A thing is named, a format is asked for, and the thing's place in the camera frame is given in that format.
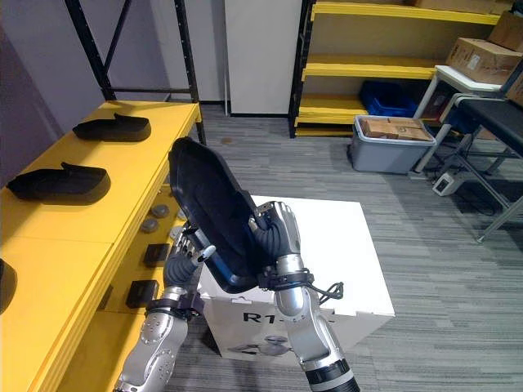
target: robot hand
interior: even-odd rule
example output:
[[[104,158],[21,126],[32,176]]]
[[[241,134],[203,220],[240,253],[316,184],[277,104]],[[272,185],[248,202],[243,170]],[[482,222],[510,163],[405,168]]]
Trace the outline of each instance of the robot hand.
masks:
[[[182,235],[163,267],[165,290],[147,306],[138,342],[123,365],[114,392],[160,392],[165,388],[178,350],[187,336],[187,320],[199,315],[203,301],[189,296],[185,285],[216,248],[195,252]]]
[[[318,290],[312,286],[312,275],[300,255],[300,236],[292,210],[282,202],[269,202],[258,212],[257,218],[265,221],[266,228],[259,227],[254,219],[249,226],[257,242],[276,261],[275,276],[265,277],[266,287],[275,290],[276,306],[311,390],[359,392],[340,345],[320,312]]]

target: brown cardboard box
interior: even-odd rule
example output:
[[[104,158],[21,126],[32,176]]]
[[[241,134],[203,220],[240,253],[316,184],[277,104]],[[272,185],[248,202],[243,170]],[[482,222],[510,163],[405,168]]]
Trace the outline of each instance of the brown cardboard box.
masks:
[[[494,0],[416,0],[414,5],[433,10],[489,14],[494,7]]]
[[[519,106],[523,106],[523,73],[507,91],[507,98]]]
[[[522,56],[483,39],[458,38],[446,63],[476,82],[504,84]]]
[[[363,121],[367,137],[401,140],[432,140],[422,122],[413,118],[369,118]]]
[[[490,10],[491,14],[501,15],[505,11],[509,11],[512,8],[514,0],[495,0],[492,9]]]
[[[523,51],[523,17],[505,11],[490,33],[489,41],[513,51]]]

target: white cardboard box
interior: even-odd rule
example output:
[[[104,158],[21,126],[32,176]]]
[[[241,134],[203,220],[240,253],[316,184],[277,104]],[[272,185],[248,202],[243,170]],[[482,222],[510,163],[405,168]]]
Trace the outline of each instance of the white cardboard box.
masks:
[[[322,310],[345,351],[394,317],[359,203],[266,196],[253,199],[258,206],[278,200],[293,209],[302,259],[315,276],[315,286],[326,290],[333,283],[344,282],[343,298],[327,301]],[[256,287],[228,294],[206,266],[199,292],[205,301],[203,313],[224,358],[297,366],[273,292]]]

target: yellow workbench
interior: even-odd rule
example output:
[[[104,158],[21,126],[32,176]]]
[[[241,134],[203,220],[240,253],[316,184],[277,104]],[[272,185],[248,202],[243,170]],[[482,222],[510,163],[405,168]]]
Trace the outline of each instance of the yellow workbench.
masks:
[[[201,121],[197,104],[111,101],[85,120],[146,117],[141,142],[80,140],[69,132],[24,172],[65,161],[103,167],[106,196],[90,206],[44,205],[0,192],[2,258],[18,278],[0,316],[3,392],[52,392],[168,173],[168,151]]]

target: blue crate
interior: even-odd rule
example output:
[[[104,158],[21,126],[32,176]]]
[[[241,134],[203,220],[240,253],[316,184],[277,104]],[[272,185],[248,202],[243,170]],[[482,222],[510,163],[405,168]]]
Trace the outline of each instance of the blue crate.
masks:
[[[367,80],[360,99],[369,114],[387,117],[413,117],[418,106],[394,83]]]

